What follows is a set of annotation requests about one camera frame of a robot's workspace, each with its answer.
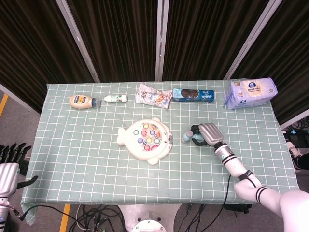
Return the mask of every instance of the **toy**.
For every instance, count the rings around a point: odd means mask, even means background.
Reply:
[[[170,129],[157,117],[135,122],[127,130],[118,129],[117,143],[125,145],[131,155],[156,165],[173,145]]]

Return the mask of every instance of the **grid pattern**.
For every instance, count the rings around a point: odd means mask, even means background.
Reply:
[[[230,81],[147,82],[163,90],[211,89],[212,103],[171,102],[168,109],[135,104],[140,83],[49,85],[33,146],[27,179],[39,179],[26,187],[24,210],[38,203],[212,203],[225,197],[228,172],[213,148],[183,144],[181,135],[191,125],[212,122],[243,165],[262,184],[280,193],[298,190],[285,139],[270,103],[228,110],[224,90]],[[69,97],[84,94],[103,98],[127,94],[126,103],[103,103],[100,109],[71,108]],[[169,155],[157,165],[135,159],[117,142],[119,127],[158,117],[173,134]],[[239,199],[231,178],[227,203]],[[28,214],[35,220],[35,212]]]

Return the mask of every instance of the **table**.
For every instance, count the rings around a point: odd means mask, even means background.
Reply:
[[[48,85],[26,179],[39,179],[23,191],[23,210],[39,203],[158,204],[223,203],[228,172],[210,147],[181,135],[191,125],[212,122],[218,126],[243,165],[262,184],[280,193],[298,190],[285,139],[270,103],[228,110],[224,90],[230,81],[147,82],[157,89],[212,89],[215,100],[171,102],[168,109],[135,104],[140,83]],[[127,94],[126,103],[103,103],[100,109],[71,108],[69,97],[84,94],[105,97]],[[139,161],[116,143],[119,127],[158,117],[173,133],[169,155],[157,165]],[[231,178],[226,203],[249,203],[238,198]],[[36,212],[27,215],[35,221]]]

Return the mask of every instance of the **black curtain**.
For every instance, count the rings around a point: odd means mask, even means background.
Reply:
[[[284,0],[232,78],[272,77],[280,124],[309,109],[309,1]]]
[[[68,0],[102,82],[154,81],[157,0]]]
[[[56,4],[0,2],[0,83],[39,113],[46,84],[93,82]]]
[[[222,80],[267,3],[170,0],[163,80]]]

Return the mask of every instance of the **bottle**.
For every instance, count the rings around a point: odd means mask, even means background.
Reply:
[[[126,95],[108,95],[103,98],[106,102],[126,102]]]
[[[73,95],[70,97],[70,106],[77,109],[100,108],[101,100],[85,95]]]

